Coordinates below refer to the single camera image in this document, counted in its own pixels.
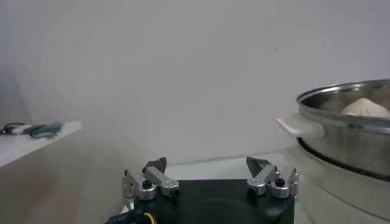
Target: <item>metal clamp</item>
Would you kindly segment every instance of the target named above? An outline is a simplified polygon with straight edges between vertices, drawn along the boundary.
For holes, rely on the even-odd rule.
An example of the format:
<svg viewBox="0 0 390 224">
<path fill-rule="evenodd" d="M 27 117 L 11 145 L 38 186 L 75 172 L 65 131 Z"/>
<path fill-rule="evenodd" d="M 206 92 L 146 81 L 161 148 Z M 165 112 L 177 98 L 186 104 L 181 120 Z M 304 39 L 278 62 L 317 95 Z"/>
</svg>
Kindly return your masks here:
<svg viewBox="0 0 390 224">
<path fill-rule="evenodd" d="M 299 174 L 295 168 L 286 167 L 279 178 L 271 183 L 271 195 L 276 198 L 288 198 L 289 195 L 297 197 Z"/>
<path fill-rule="evenodd" d="M 122 194 L 123 203 L 129 205 L 133 202 L 134 197 L 140 200 L 152 200 L 156 197 L 156 185 L 145 180 L 144 177 L 130 173 L 130 170 L 125 170 L 122 177 Z"/>
<path fill-rule="evenodd" d="M 265 194 L 268 182 L 274 181 L 279 175 L 277 168 L 268 164 L 254 178 L 247 180 L 247 188 L 251 194 L 260 196 Z"/>
<path fill-rule="evenodd" d="M 168 178 L 154 166 L 147 167 L 145 170 L 145 179 L 155 183 L 161 188 L 161 194 L 165 197 L 176 198 L 180 194 L 179 182 Z"/>
</svg>

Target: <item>dough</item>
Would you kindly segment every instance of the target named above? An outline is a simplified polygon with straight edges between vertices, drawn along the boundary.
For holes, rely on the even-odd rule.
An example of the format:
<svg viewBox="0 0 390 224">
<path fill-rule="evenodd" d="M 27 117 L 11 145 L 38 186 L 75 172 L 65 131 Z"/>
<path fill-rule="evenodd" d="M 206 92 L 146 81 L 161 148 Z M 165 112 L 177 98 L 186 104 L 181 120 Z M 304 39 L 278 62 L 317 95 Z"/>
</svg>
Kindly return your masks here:
<svg viewBox="0 0 390 224">
<path fill-rule="evenodd" d="M 385 107 L 366 98 L 354 101 L 346 106 L 341 113 L 367 117 L 390 117 L 390 112 Z"/>
</svg>

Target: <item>white wall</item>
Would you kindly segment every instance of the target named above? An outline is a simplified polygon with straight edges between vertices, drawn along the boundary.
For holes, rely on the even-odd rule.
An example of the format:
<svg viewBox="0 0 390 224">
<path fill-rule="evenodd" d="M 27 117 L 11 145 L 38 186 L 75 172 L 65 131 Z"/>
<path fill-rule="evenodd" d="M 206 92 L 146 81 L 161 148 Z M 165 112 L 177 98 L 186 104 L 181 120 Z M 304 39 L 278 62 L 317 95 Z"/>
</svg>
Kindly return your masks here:
<svg viewBox="0 0 390 224">
<path fill-rule="evenodd" d="M 3 119 L 85 126 L 25 158 L 52 178 L 33 212 L 3 215 L 19 223 L 102 222 L 120 207 L 123 168 L 280 150 L 293 140 L 274 119 L 299 93 L 389 77 L 387 0 L 2 4 L 20 102 L 3 104 L 21 111 Z"/>
</svg>

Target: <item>pot rim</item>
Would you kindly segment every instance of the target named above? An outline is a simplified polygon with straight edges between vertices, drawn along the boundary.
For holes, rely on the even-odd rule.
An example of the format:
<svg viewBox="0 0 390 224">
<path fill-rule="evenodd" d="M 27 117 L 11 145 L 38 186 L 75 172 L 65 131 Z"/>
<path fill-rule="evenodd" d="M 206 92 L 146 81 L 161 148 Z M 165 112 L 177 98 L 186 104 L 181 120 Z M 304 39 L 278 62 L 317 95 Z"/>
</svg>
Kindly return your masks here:
<svg viewBox="0 0 390 224">
<path fill-rule="evenodd" d="M 351 82 L 351 83 L 343 83 L 343 84 L 336 84 L 336 85 L 329 85 L 321 88 L 312 89 L 310 91 L 306 91 L 302 94 L 300 94 L 296 102 L 299 104 L 300 110 L 305 110 L 308 113 L 315 114 L 317 116 L 324 116 L 330 119 L 336 119 L 339 121 L 346 121 L 346 122 L 352 122 L 352 123 L 365 123 L 375 126 L 385 126 L 390 129 L 390 118 L 384 118 L 384 117 L 366 117 L 366 116 L 355 116 L 355 115 L 348 115 L 348 114 L 341 114 L 337 112 L 332 111 L 325 111 L 314 107 L 309 107 L 302 103 L 304 99 L 307 99 L 308 97 L 327 93 L 327 92 L 335 92 L 340 91 L 344 89 L 359 89 L 364 88 L 367 86 L 380 86 L 388 84 L 390 85 L 390 79 L 381 79 L 381 80 L 370 80 L 370 81 L 363 81 L 363 82 Z"/>
</svg>

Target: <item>pot handle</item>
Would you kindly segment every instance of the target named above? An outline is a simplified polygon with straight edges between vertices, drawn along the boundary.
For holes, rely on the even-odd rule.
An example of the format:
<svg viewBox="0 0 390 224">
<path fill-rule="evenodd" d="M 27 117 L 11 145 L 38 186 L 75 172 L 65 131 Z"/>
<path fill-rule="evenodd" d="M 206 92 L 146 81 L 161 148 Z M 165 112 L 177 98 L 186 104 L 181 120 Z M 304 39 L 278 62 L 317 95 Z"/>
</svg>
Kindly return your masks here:
<svg viewBox="0 0 390 224">
<path fill-rule="evenodd" d="M 308 120 L 297 113 L 278 118 L 276 123 L 294 138 L 323 138 L 325 136 L 325 130 L 321 124 Z"/>
</svg>

